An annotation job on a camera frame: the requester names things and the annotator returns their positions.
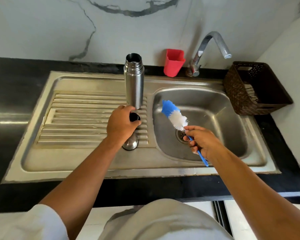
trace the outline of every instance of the shirt sleeve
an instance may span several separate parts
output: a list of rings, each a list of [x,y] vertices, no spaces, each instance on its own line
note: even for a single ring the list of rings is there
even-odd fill
[[[35,205],[18,219],[2,240],[69,240],[60,216],[49,206]]]

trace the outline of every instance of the faucet spout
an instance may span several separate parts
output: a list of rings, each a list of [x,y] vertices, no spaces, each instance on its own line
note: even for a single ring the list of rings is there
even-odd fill
[[[223,40],[221,34],[217,31],[212,31],[204,37],[204,39],[202,40],[202,42],[199,46],[197,53],[195,54],[195,57],[190,61],[189,68],[186,71],[186,75],[188,77],[193,77],[193,76],[199,75],[199,68],[201,66],[201,65],[198,65],[199,60],[200,60],[204,50],[206,49],[207,44],[209,43],[209,41],[212,38],[216,42],[224,59],[229,59],[232,57],[230,50],[229,50],[228,46],[226,45],[225,41]]]

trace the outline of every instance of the drain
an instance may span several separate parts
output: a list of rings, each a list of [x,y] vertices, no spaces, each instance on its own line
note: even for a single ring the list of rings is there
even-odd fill
[[[188,142],[183,139],[185,135],[186,133],[184,131],[176,129],[176,138],[178,139],[178,141],[180,141],[183,144],[188,144]]]

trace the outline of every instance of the brown plastic basket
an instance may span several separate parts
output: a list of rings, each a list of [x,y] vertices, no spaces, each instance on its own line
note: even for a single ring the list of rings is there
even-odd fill
[[[223,85],[238,115],[266,115],[293,103],[266,63],[233,62]]]

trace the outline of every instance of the person's left hand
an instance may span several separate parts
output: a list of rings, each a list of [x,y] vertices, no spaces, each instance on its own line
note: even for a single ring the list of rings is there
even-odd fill
[[[120,105],[115,109],[108,120],[107,137],[119,141],[120,144],[124,144],[138,125],[141,124],[140,120],[131,122],[129,119],[130,112],[135,109],[135,107],[130,105]]]

